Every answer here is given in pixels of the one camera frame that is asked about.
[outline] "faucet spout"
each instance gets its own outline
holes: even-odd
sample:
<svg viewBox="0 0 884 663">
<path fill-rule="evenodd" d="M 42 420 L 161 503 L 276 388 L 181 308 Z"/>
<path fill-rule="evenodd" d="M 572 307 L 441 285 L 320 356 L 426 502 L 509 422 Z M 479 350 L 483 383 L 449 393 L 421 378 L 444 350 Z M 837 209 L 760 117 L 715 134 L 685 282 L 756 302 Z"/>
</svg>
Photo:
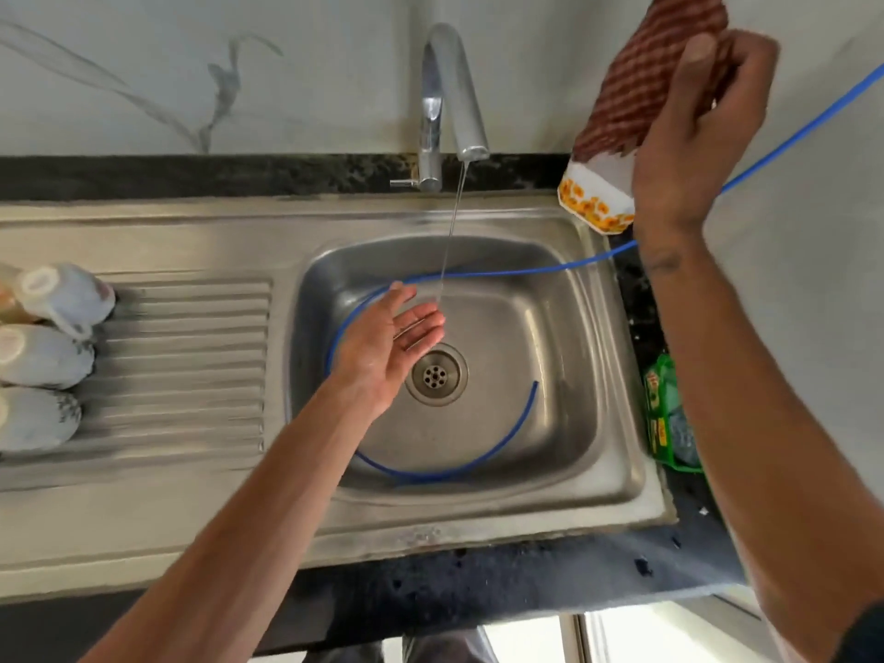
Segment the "faucet spout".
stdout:
<svg viewBox="0 0 884 663">
<path fill-rule="evenodd" d="M 442 190 L 443 103 L 454 126 L 457 157 L 468 163 L 491 155 L 467 54 L 460 35 L 448 23 L 430 29 L 421 68 L 421 129 L 417 154 L 417 187 L 426 192 Z"/>
</svg>

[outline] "sink drain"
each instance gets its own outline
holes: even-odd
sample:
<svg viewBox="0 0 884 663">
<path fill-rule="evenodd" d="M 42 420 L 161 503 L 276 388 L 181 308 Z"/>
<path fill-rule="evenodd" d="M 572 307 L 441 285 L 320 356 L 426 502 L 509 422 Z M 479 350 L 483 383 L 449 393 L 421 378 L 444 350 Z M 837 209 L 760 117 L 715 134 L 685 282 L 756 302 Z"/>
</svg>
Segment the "sink drain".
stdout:
<svg viewBox="0 0 884 663">
<path fill-rule="evenodd" d="M 443 407 L 456 401 L 467 387 L 467 362 L 447 344 L 436 345 L 411 368 L 405 380 L 408 392 L 419 402 Z"/>
</svg>

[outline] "fingers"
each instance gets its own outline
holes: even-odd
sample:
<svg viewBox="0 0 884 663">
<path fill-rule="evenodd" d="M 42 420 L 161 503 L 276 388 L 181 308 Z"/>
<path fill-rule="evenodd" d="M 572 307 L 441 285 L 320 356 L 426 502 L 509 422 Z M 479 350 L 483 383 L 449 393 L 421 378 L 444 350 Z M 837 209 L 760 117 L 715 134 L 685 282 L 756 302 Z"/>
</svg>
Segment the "fingers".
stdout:
<svg viewBox="0 0 884 663">
<path fill-rule="evenodd" d="M 694 131 L 697 107 L 709 84 L 717 50 L 718 41 L 713 35 L 698 34 L 688 40 L 675 68 L 661 115 L 667 119 L 672 132 L 685 138 Z"/>
<path fill-rule="evenodd" d="M 779 58 L 779 44 L 762 34 L 734 30 L 731 59 L 736 66 L 734 80 L 709 122 L 721 121 L 732 132 L 754 135 L 765 121 L 771 84 Z"/>
<path fill-rule="evenodd" d="M 414 324 L 401 335 L 396 337 L 393 344 L 403 350 L 412 348 L 424 336 L 430 334 L 436 328 L 445 324 L 445 316 L 439 311 L 427 314 L 426 317 Z"/>
<path fill-rule="evenodd" d="M 375 307 L 378 308 L 378 311 L 382 311 L 392 318 L 399 313 L 402 305 L 412 300 L 415 295 L 417 295 L 417 286 L 405 286 L 402 285 L 401 281 L 394 281 L 390 284 L 390 290 L 386 292 L 383 298 L 378 300 Z"/>
<path fill-rule="evenodd" d="M 395 377 L 398 382 L 405 381 L 408 371 L 414 367 L 414 364 L 426 356 L 433 346 L 442 341 L 444 336 L 445 329 L 442 326 L 436 326 L 414 342 L 409 349 L 393 349 L 390 356 L 390 375 Z"/>
<path fill-rule="evenodd" d="M 435 302 L 424 302 L 422 305 L 413 307 L 402 312 L 392 320 L 392 324 L 396 327 L 396 332 L 402 332 L 408 326 L 414 325 L 418 321 L 423 321 L 433 312 L 438 311 Z"/>
</svg>

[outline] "blue cable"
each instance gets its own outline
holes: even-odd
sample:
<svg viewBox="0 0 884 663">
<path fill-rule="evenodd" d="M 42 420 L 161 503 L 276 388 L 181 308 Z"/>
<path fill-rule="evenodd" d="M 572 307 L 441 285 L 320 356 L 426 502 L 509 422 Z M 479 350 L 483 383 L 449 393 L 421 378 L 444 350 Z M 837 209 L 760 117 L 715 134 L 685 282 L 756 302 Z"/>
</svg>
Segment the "blue cable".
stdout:
<svg viewBox="0 0 884 663">
<path fill-rule="evenodd" d="M 798 132 L 793 134 L 787 140 L 782 142 L 777 148 L 771 151 L 769 154 L 762 157 L 756 163 L 753 163 L 744 171 L 740 172 L 736 177 L 732 178 L 728 181 L 721 189 L 721 193 L 725 193 L 735 186 L 742 184 L 747 178 L 751 177 L 761 168 L 768 166 L 774 160 L 783 155 L 790 147 L 799 143 L 805 137 L 808 137 L 814 130 L 821 127 L 824 123 L 831 120 L 836 114 L 840 113 L 844 110 L 851 102 L 857 99 L 860 95 L 862 95 L 865 91 L 867 91 L 874 83 L 879 81 L 882 77 L 884 77 L 884 64 L 879 65 L 872 72 L 869 73 L 866 78 L 860 81 L 856 86 L 850 88 L 844 95 L 840 98 L 836 99 L 831 105 L 829 105 L 819 116 L 814 118 L 812 121 L 808 122 L 804 127 L 802 127 Z M 467 278 L 477 278 L 477 277 L 515 277 L 518 275 L 529 275 L 529 274 L 547 274 L 548 272 L 563 272 L 567 269 L 581 268 L 586 265 L 591 265 L 594 262 L 605 261 L 608 258 L 613 258 L 613 256 L 621 254 L 624 251 L 636 246 L 637 242 L 632 240 L 627 242 L 626 244 L 621 244 L 610 251 L 605 251 L 602 254 L 591 255 L 589 258 L 581 258 L 579 261 L 572 262 L 563 262 L 559 265 L 549 265 L 547 267 L 541 268 L 525 268 L 525 269 L 504 269 L 501 271 L 492 271 L 492 272 L 449 272 L 446 275 L 446 278 L 449 279 L 467 279 Z M 405 284 L 421 284 L 427 281 L 436 281 L 441 275 L 439 273 L 436 274 L 425 274 L 419 275 L 417 277 L 412 277 L 404 280 Z M 361 312 L 369 306 L 371 300 L 375 300 L 380 297 L 387 291 L 387 287 L 379 288 L 376 291 L 370 292 L 370 294 L 363 299 L 352 312 L 349 313 L 347 318 L 344 319 L 344 322 L 340 324 L 340 327 L 337 329 L 337 332 L 334 335 L 334 338 L 331 340 L 331 348 L 329 349 L 326 355 L 326 377 L 328 377 L 329 373 L 332 371 L 332 362 L 334 361 L 334 354 L 337 351 L 337 344 L 340 342 L 340 339 L 344 336 L 344 332 L 350 326 L 350 324 L 361 314 Z M 381 465 L 376 460 L 372 460 L 361 451 L 356 452 L 356 456 L 358 456 L 362 461 L 370 465 L 372 468 L 377 469 L 380 472 L 388 475 L 389 477 L 393 477 L 395 479 L 399 479 L 405 483 L 435 483 L 435 482 L 444 482 L 448 479 L 452 479 L 454 477 L 459 477 L 461 475 L 470 472 L 473 468 L 484 463 L 486 460 L 490 459 L 495 454 L 498 454 L 503 448 L 509 443 L 513 437 L 519 432 L 519 430 L 524 425 L 525 421 L 528 420 L 528 414 L 531 411 L 531 408 L 534 406 L 534 401 L 536 398 L 537 387 L 539 383 L 535 381 L 531 385 L 531 393 L 528 396 L 528 402 L 525 405 L 525 409 L 522 411 L 522 414 L 519 416 L 518 421 L 516 421 L 513 429 L 504 436 L 504 438 L 498 442 L 496 445 L 492 446 L 487 452 L 482 454 L 476 459 L 470 460 L 469 463 L 458 466 L 457 468 L 450 468 L 447 470 L 442 470 L 439 472 L 407 472 L 404 470 L 396 470 L 393 468 L 387 468 L 385 465 Z"/>
<path fill-rule="evenodd" d="M 359 452 L 357 455 L 366 463 L 368 463 L 372 468 L 380 470 L 385 475 L 393 477 L 394 479 L 399 479 L 404 483 L 435 483 L 444 482 L 448 479 L 459 477 L 460 475 L 464 475 L 470 472 L 471 469 L 482 465 L 482 463 L 490 459 L 494 454 L 496 454 L 501 449 L 503 449 L 503 447 L 509 444 L 509 440 L 515 437 L 515 434 L 519 432 L 520 428 L 528 420 L 528 414 L 531 411 L 531 408 L 534 407 L 534 399 L 536 397 L 537 387 L 539 385 L 539 382 L 534 382 L 531 385 L 531 393 L 528 394 L 528 402 L 525 404 L 525 409 L 522 410 L 522 414 L 519 416 L 519 420 L 515 422 L 513 430 L 507 433 L 500 442 L 492 446 L 492 448 L 486 451 L 484 454 L 482 454 L 478 458 L 470 460 L 469 463 L 459 465 L 457 468 L 449 468 L 447 470 L 441 470 L 439 472 L 406 472 L 404 470 L 387 468 L 385 465 L 381 465 L 376 460 L 372 460 L 362 452 Z"/>
</svg>

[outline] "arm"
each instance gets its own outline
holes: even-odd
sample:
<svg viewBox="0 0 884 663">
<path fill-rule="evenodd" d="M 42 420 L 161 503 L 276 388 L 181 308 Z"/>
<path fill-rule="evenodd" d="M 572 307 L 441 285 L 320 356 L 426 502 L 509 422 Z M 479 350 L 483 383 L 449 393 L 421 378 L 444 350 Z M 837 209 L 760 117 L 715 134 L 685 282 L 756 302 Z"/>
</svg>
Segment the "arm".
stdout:
<svg viewBox="0 0 884 663">
<path fill-rule="evenodd" d="M 83 663 L 249 659 L 370 423 L 443 337 L 445 319 L 433 303 L 396 315 L 415 293 L 413 286 L 394 285 L 353 323 L 331 376 Z"/>
<path fill-rule="evenodd" d="M 636 158 L 635 236 L 715 499 L 768 619 L 815 663 L 884 598 L 884 509 L 780 374 L 703 240 L 764 120 L 776 65 L 776 43 L 731 39 L 735 81 L 700 119 L 715 41 L 685 49 Z"/>
</svg>

